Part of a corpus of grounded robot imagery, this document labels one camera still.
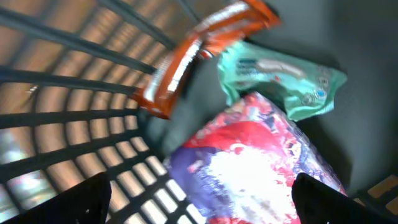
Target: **orange wrapper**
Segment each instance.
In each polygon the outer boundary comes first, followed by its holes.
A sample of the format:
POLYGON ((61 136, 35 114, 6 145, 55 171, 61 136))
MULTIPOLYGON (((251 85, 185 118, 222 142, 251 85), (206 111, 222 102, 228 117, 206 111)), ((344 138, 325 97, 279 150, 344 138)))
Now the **orange wrapper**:
POLYGON ((277 24, 279 18, 260 0, 242 0, 225 7, 187 34, 153 79, 132 98, 154 116, 169 119, 197 55, 199 58, 218 55, 235 41, 277 24))

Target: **crumpled plastic bag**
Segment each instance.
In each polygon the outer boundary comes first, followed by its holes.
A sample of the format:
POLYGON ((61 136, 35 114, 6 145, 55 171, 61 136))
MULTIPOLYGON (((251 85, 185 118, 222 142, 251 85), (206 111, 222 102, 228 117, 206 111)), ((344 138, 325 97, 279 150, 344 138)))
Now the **crumpled plastic bag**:
POLYGON ((225 7, 189 32, 165 58, 153 79, 132 98, 151 114, 169 119, 197 55, 218 55, 233 42, 279 23, 279 18, 260 0, 242 0, 225 7))
POLYGON ((293 121, 331 111, 337 89, 347 80, 336 69, 243 41, 221 54, 218 70, 228 105, 245 91, 258 91, 293 121))
POLYGON ((308 138, 259 93, 219 114, 165 165, 208 223, 300 223, 291 188, 301 172, 344 193, 308 138))

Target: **black object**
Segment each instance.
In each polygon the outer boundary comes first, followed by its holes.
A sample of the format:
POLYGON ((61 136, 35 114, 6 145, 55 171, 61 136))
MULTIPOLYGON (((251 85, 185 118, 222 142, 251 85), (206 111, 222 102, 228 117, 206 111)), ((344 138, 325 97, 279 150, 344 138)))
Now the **black object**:
POLYGON ((99 173, 4 224, 103 224, 111 200, 111 184, 99 173))
POLYGON ((305 173, 294 181, 292 198, 302 224, 395 223, 305 173))

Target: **trash bin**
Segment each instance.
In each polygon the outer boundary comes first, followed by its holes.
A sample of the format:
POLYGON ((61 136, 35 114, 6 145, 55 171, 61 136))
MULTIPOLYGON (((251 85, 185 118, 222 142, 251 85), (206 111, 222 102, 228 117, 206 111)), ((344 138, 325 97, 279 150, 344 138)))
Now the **trash bin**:
POLYGON ((128 96, 224 4, 0 2, 0 222, 99 172, 111 179, 108 222, 204 222, 162 167, 143 131, 147 117, 128 96))

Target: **black plastic basket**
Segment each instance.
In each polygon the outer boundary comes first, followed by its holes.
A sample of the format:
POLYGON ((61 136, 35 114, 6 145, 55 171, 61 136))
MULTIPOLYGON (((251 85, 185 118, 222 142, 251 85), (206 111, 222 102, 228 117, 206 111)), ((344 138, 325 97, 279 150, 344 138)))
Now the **black plastic basket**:
MULTIPOLYGON (((35 15, 0 7, 0 24, 24 33, 17 50, 12 53, 5 65, 0 67, 3 101, 20 100, 16 96, 7 95, 10 93, 10 86, 19 83, 28 84, 26 91, 29 97, 20 105, 22 109, 16 113, 0 115, 0 129, 23 127, 27 131, 25 137, 32 145, 30 157, 0 165, 0 184, 18 213, 24 213, 26 208, 9 186, 9 181, 39 170, 42 177, 59 194, 65 188, 60 186, 55 173, 51 172, 49 167, 67 161, 83 180, 100 171, 105 171, 111 180, 113 194, 119 192, 127 199, 127 203, 117 209, 112 208, 111 201, 108 222, 124 223, 133 217, 134 220, 130 222, 140 220, 145 223, 158 223, 157 215, 150 214, 151 208, 143 209, 147 202, 151 202, 162 213, 161 222, 176 223, 181 218, 182 223, 199 222, 194 217, 195 215, 188 212, 187 208, 191 205, 187 198, 179 196, 174 192, 175 188, 170 186, 173 183, 159 164, 159 161, 164 159, 164 155, 154 150, 149 142, 149 138, 146 137, 146 118, 139 117, 139 109, 128 96, 132 95, 137 86, 156 70, 161 58, 176 46, 186 31, 192 28, 200 18, 216 11, 218 9, 216 7, 222 6, 223 2, 215 4, 214 1, 209 1, 208 5, 217 6, 207 8, 202 1, 159 0, 156 4, 153 1, 93 1, 93 7, 75 32, 48 25, 49 21, 51 23, 52 16, 62 10, 63 2, 67 1, 42 1, 45 2, 42 10, 35 15), (153 9, 143 15, 138 9, 150 2, 154 4, 153 9), (199 6, 198 11, 201 13, 196 13, 195 6, 199 6), (158 26, 157 22, 164 20, 161 15, 167 7, 176 8, 175 12, 178 13, 171 13, 174 18, 168 24, 158 26), (109 11, 113 11, 113 16, 121 19, 116 24, 105 28, 108 34, 101 41, 90 42, 84 37, 85 31, 93 26, 95 20, 101 17, 101 13, 109 11), (121 30, 127 24, 131 30, 135 31, 122 34, 121 30), (127 42, 123 43, 121 49, 114 50, 115 41, 121 41, 115 38, 121 38, 122 35, 127 36, 127 42), (142 47, 143 44, 139 42, 142 38, 150 39, 145 47, 142 47), (30 48, 39 39, 60 44, 61 49, 57 56, 39 72, 18 70, 18 61, 29 53, 30 48), (163 50, 156 53, 155 57, 147 57, 151 49, 159 45, 163 50), (128 55, 129 50, 133 48, 138 48, 134 58, 128 55), (65 75, 60 72, 59 67, 68 63, 76 52, 91 56, 81 64, 75 75, 65 75), (110 66, 105 69, 98 68, 100 60, 109 62, 110 66), (125 66, 124 73, 113 77, 112 71, 120 65, 125 66), (96 78, 87 76, 86 74, 92 72, 93 68, 100 70, 101 75, 96 78), (62 89, 62 91, 55 94, 52 91, 53 88, 62 89), (78 109, 74 108, 73 105, 77 104, 81 98, 84 98, 87 103, 81 104, 82 106, 78 109), (102 108, 96 106, 98 101, 103 102, 102 108), (46 110, 46 106, 54 102, 60 105, 58 109, 46 110), (44 151, 43 145, 46 141, 52 141, 54 135, 43 136, 42 130, 53 124, 57 125, 54 130, 60 131, 57 137, 63 141, 62 147, 44 151), (107 132, 106 136, 100 136, 97 133, 98 128, 107 132), (74 134, 85 135, 85 140, 73 140, 71 135, 74 134), (116 157, 121 159, 117 162, 118 164, 112 164, 112 161, 108 161, 103 156, 101 150, 107 147, 110 147, 116 157), (98 161, 104 170, 88 170, 80 161, 81 157, 87 155, 98 161), (139 170, 135 169, 137 165, 144 167, 148 175, 153 176, 152 182, 142 177, 139 170), (121 177, 125 172, 132 174, 143 186, 144 190, 140 194, 132 195, 126 187, 121 177), (173 201, 175 204, 173 210, 167 208, 161 197, 158 197, 157 193, 160 191, 165 192, 173 201)), ((63 175, 61 171, 57 170, 56 175, 63 175)))

